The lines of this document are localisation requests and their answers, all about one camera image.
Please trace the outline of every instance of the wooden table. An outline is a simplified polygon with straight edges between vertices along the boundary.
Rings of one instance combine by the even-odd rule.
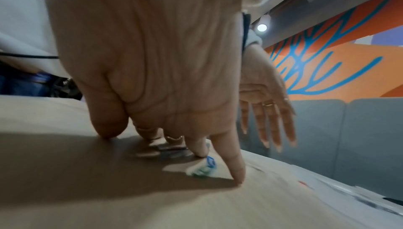
[[[198,179],[181,171],[200,160],[134,158],[141,142],[97,137],[80,101],[0,96],[0,228],[356,228],[288,164],[243,151],[237,187],[214,151]]]

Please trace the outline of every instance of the hand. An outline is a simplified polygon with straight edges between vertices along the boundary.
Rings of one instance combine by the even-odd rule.
[[[270,62],[267,53],[258,44],[249,45],[243,54],[241,83],[239,86],[241,127],[248,130],[249,103],[256,118],[260,140],[269,147],[266,132],[266,115],[269,118],[270,132],[276,149],[281,152],[279,116],[283,120],[285,133],[292,145],[296,145],[296,134],[291,105],[284,80]]]
[[[236,133],[241,0],[47,0],[63,66],[104,138],[131,118],[181,135],[198,156],[206,136],[238,183]]]

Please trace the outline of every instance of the orange wall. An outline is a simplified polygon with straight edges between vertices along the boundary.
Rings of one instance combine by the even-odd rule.
[[[403,96],[403,47],[354,43],[402,26],[402,5],[403,0],[371,0],[268,47],[290,98],[350,102]]]

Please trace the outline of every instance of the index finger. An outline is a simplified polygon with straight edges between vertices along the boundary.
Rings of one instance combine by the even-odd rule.
[[[210,140],[215,151],[224,160],[230,170],[232,178],[238,184],[242,184],[245,180],[246,168],[239,146],[236,125],[234,124],[225,133],[210,136]]]

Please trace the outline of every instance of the black cable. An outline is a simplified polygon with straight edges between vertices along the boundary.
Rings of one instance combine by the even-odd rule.
[[[42,59],[59,59],[58,56],[36,56],[36,55],[14,54],[14,53],[6,53],[6,52],[0,52],[0,56],[23,57],[23,58],[42,58]]]

